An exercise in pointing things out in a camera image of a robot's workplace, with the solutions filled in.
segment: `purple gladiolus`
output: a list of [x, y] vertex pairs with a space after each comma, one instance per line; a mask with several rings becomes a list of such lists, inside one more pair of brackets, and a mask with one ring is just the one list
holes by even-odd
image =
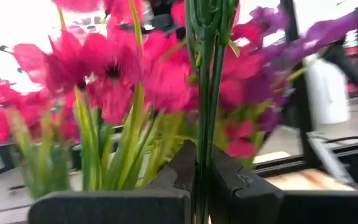
[[270, 35], [276, 33], [280, 29], [285, 29], [288, 26], [288, 15], [280, 5], [277, 7], [278, 12], [275, 12], [274, 8], [269, 7], [257, 7], [250, 12], [250, 16], [253, 17], [251, 22], [258, 24], [264, 29], [264, 35]]
[[264, 47], [260, 49], [259, 54], [263, 56], [264, 64], [270, 63], [275, 60], [277, 57], [281, 56], [285, 49], [287, 49], [288, 45], [286, 43], [270, 45], [268, 47]]
[[258, 118], [260, 128], [265, 132], [271, 132], [280, 120], [280, 113], [274, 112], [272, 108], [265, 110]]
[[244, 103], [257, 105], [273, 97], [272, 78], [265, 72], [247, 78], [244, 87]]
[[292, 62], [297, 62], [343, 38], [346, 33], [357, 27], [358, 15], [355, 12], [339, 19], [317, 22], [309, 28], [303, 37], [291, 44], [287, 52], [288, 56]]

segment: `wooden surface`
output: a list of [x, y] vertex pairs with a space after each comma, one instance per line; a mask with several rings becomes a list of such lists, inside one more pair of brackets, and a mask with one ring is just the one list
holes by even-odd
[[[286, 152], [274, 152], [257, 156], [255, 163], [282, 159], [289, 156]], [[316, 169], [278, 175], [266, 178], [266, 180], [282, 190], [354, 190], [352, 187], [341, 184]]]

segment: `floor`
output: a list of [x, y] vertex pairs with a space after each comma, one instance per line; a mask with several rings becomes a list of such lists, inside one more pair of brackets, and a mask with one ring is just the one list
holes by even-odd
[[[351, 101], [351, 119], [346, 123], [318, 125], [316, 131], [325, 138], [334, 139], [346, 136], [358, 136], [358, 101]], [[267, 141], [260, 154], [284, 151], [291, 155], [301, 154], [297, 138], [297, 130], [279, 127]], [[72, 182], [79, 183], [80, 177], [74, 175]], [[0, 175], [0, 224], [14, 223], [25, 220], [28, 205], [32, 203], [25, 189], [16, 190], [14, 194], [7, 188], [20, 185], [22, 179], [17, 170]]]

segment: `flower bouquet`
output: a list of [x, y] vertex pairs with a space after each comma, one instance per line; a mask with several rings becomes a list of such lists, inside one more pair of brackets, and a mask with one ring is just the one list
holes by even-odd
[[[177, 27], [185, 27], [183, 38], [158, 29], [142, 35], [140, 0], [53, 2], [62, 31], [58, 39], [50, 38], [52, 52], [19, 44], [13, 56], [50, 99], [75, 94], [70, 106], [80, 130], [82, 189], [144, 187], [183, 140], [190, 139], [198, 146], [197, 223], [206, 222], [213, 144], [252, 168], [265, 135], [280, 119], [289, 84], [305, 71], [283, 70], [275, 60], [284, 58], [290, 68], [358, 25], [356, 15], [349, 14], [316, 23], [295, 42], [264, 47], [265, 36], [288, 25], [280, 8], [258, 7], [251, 12], [251, 21], [238, 24], [241, 11], [236, 0], [178, 1], [171, 16]], [[65, 29], [63, 10], [91, 12], [102, 6], [107, 35], [90, 33], [82, 41]], [[134, 30], [125, 30], [122, 24]], [[240, 45], [243, 39], [249, 43]], [[12, 132], [26, 152], [31, 146], [23, 135], [28, 134], [15, 128], [24, 123], [16, 122], [17, 113], [13, 116]], [[41, 119], [41, 127], [49, 127], [48, 117]], [[111, 136], [120, 125], [119, 147], [112, 154]], [[40, 160], [50, 154], [51, 139], [61, 139], [51, 137], [59, 132], [41, 130]]]

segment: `flower display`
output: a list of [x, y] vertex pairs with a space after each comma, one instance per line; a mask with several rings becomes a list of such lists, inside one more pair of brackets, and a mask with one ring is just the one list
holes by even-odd
[[[24, 95], [0, 79], [0, 106], [15, 108], [29, 130], [41, 126], [42, 138], [48, 139], [54, 136], [45, 135], [49, 118], [40, 114], [63, 97], [60, 113], [52, 117], [64, 139], [80, 138], [84, 190], [144, 186], [184, 139], [198, 142], [200, 155], [214, 143], [245, 166], [252, 164], [249, 161], [259, 152], [264, 136], [280, 121], [294, 79], [292, 71], [278, 69], [275, 60], [289, 58], [294, 64], [358, 25], [357, 16], [349, 14], [316, 23], [297, 41], [264, 47], [265, 36], [287, 28], [288, 16], [281, 7], [258, 7], [245, 24], [237, 23], [236, 6], [225, 9], [227, 21], [215, 17], [221, 12], [216, 9], [197, 15], [201, 19], [189, 24], [186, 3], [177, 1], [170, 11], [174, 27], [186, 27], [188, 35], [178, 39], [172, 30], [154, 29], [142, 35], [140, 0], [52, 1], [59, 10], [104, 9], [110, 14], [107, 34], [89, 33], [79, 40], [62, 26], [60, 37], [50, 38], [50, 53], [34, 44], [16, 45], [13, 56], [43, 90]], [[133, 27], [125, 29], [123, 24]], [[213, 32], [205, 28], [209, 25], [215, 26]], [[249, 44], [239, 46], [239, 39]], [[115, 126], [123, 131], [111, 158]], [[1, 142], [10, 134], [7, 124], [0, 128]], [[144, 178], [139, 180], [146, 158]]]

